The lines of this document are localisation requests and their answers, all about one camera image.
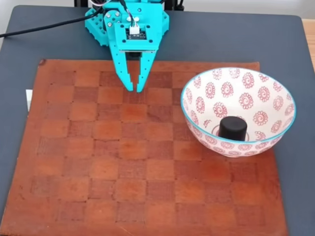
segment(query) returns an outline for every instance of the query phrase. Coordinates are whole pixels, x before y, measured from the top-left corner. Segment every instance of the bowl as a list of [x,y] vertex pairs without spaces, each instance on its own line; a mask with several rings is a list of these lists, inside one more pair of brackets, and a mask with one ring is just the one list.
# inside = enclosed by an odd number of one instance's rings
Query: bowl
[[[181,106],[187,125],[205,147],[228,157],[253,156],[275,145],[294,123],[291,93],[263,73],[236,67],[196,75],[184,87]],[[245,141],[218,137],[220,121],[240,117]]]

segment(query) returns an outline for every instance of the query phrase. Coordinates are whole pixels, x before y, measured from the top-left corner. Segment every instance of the black cylinder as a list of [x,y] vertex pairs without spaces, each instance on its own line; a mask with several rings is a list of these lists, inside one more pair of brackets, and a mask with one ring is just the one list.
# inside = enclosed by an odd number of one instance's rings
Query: black cylinder
[[220,122],[219,137],[245,141],[247,123],[239,117],[225,117]]

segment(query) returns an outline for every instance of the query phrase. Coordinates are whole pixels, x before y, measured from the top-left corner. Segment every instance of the teal robot gripper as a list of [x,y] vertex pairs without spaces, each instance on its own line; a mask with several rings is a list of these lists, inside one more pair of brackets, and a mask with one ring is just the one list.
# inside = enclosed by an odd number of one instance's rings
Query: teal robot gripper
[[[140,27],[140,34],[129,34],[131,20],[118,1],[105,4],[103,13],[86,20],[85,27],[101,46],[109,47],[116,73],[128,91],[133,91],[133,83],[128,73],[126,53],[140,53],[136,91],[141,92],[162,38],[169,30],[169,16],[160,0],[126,0],[126,4]],[[95,10],[92,8],[86,16],[93,13]]]

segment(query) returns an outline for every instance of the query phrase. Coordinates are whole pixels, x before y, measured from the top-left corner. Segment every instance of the red floral pattern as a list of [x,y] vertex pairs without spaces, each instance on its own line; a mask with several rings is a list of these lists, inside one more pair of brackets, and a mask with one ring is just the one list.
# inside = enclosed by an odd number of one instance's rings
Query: red floral pattern
[[201,142],[202,145],[205,146],[206,148],[211,148],[211,146],[210,146],[206,141],[200,140],[200,142]]
[[252,148],[251,144],[240,144],[238,146],[238,149],[241,150],[241,151],[247,151],[247,150],[249,150],[251,148]]
[[285,110],[285,115],[288,116],[290,115],[292,112],[294,111],[294,104],[291,103],[290,105],[288,105],[288,107]]
[[189,111],[188,104],[187,104],[187,101],[185,99],[183,101],[183,104],[184,104],[184,108],[185,108],[186,112],[188,112]]
[[267,151],[267,150],[269,150],[269,149],[270,149],[270,147],[266,147],[266,148],[260,150],[259,153],[263,153],[263,152],[265,152],[265,151]]
[[223,118],[227,116],[227,109],[221,102],[217,102],[214,105],[213,111],[215,112],[217,117]]
[[202,138],[202,132],[197,129],[195,126],[192,127],[193,133],[195,134],[196,137]]
[[233,93],[234,93],[232,84],[230,82],[225,82],[222,85],[221,92],[223,94],[223,97],[230,97],[230,96],[232,96]]
[[245,156],[253,156],[253,155],[256,155],[258,153],[258,151],[248,151],[248,152],[245,152],[244,155]]
[[259,125],[262,126],[264,124],[266,124],[268,122],[268,115],[267,113],[263,112],[263,111],[259,111],[257,112],[254,117],[253,117],[253,121]]
[[206,86],[206,97],[207,98],[214,98],[216,94],[216,87],[213,83],[208,83]]
[[292,97],[290,96],[290,94],[286,95],[287,100],[292,101]]
[[280,92],[282,90],[282,86],[279,83],[274,82],[274,90]]
[[191,119],[195,124],[199,124],[199,120],[195,111],[190,112]]
[[200,88],[200,86],[201,86],[201,78],[200,78],[200,76],[194,78],[193,85],[195,85],[195,87],[197,89]]
[[274,100],[274,109],[276,111],[280,110],[284,105],[284,99],[281,96],[277,96]]
[[293,121],[293,117],[290,117],[285,123],[284,123],[284,128],[287,128],[287,126],[289,125],[289,124],[291,124],[291,122]]
[[212,145],[216,145],[217,144],[217,140],[215,138],[212,138],[208,135],[205,135],[206,141]]
[[191,104],[192,103],[192,93],[191,93],[191,90],[189,88],[186,88],[186,96],[187,96],[189,104]]
[[243,107],[243,109],[247,110],[253,106],[252,96],[245,92],[240,96],[239,103]]
[[222,76],[222,70],[221,69],[213,70],[212,74],[215,80],[219,80],[221,79],[221,76]]
[[256,149],[262,149],[265,148],[268,145],[269,142],[260,143],[255,146]]
[[209,124],[210,122],[211,122],[210,119],[205,120],[205,122],[203,122],[203,126],[204,126],[205,128],[207,128],[207,127],[208,127],[208,124]]
[[240,77],[241,71],[239,68],[231,68],[229,69],[229,72],[232,79],[237,79],[238,77]]
[[281,128],[282,125],[282,121],[278,120],[276,121],[273,126],[271,127],[271,132],[272,133],[277,133],[279,131],[279,129]]
[[261,131],[255,131],[255,135],[256,135],[257,141],[261,141],[261,140],[266,139],[266,135]]
[[199,113],[205,112],[205,102],[202,97],[198,97],[196,100],[196,109]]
[[272,141],[270,142],[270,144],[271,144],[271,145],[276,144],[277,142],[279,142],[279,141],[280,141],[280,139],[281,139],[281,138],[282,138],[282,136],[277,137],[276,139],[272,140]]
[[228,152],[229,155],[232,155],[232,156],[239,156],[241,155],[242,153],[240,151],[229,151]]
[[243,82],[245,88],[250,89],[251,87],[254,86],[254,76],[251,73],[247,72],[243,76],[242,82]]
[[213,147],[213,150],[218,152],[218,153],[225,153],[225,151],[220,147]]
[[221,142],[221,146],[224,149],[233,149],[235,145],[229,142]]
[[261,101],[266,102],[270,98],[269,89],[265,86],[261,87],[258,91],[258,97]]
[[269,80],[269,77],[264,76],[263,74],[259,74],[259,78],[261,79],[262,82],[266,82],[267,80]]

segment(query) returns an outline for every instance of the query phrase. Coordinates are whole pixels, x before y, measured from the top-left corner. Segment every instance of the wire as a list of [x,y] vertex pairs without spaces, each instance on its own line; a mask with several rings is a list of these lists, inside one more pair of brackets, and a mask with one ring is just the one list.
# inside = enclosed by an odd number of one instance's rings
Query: wire
[[95,3],[93,0],[89,0],[89,2],[94,5],[94,6],[104,6],[105,4],[107,4],[109,1],[103,1],[103,3]]
[[87,19],[93,18],[94,16],[96,16],[99,13],[101,13],[102,11],[103,11],[103,8],[100,8],[96,12],[94,12],[93,14],[91,14],[89,16],[81,17],[81,18],[78,18],[78,19],[74,19],[74,20],[70,20],[70,21],[64,21],[64,22],[56,23],[56,24],[49,25],[49,26],[42,26],[42,27],[33,28],[33,29],[26,29],[26,30],[11,32],[11,33],[0,34],[0,38],[14,36],[14,35],[19,35],[19,34],[24,34],[24,33],[31,33],[31,32],[36,32],[36,31],[40,31],[40,30],[47,30],[47,29],[58,27],[58,26],[64,26],[64,25],[77,23],[77,22],[80,22],[80,21],[85,21]]

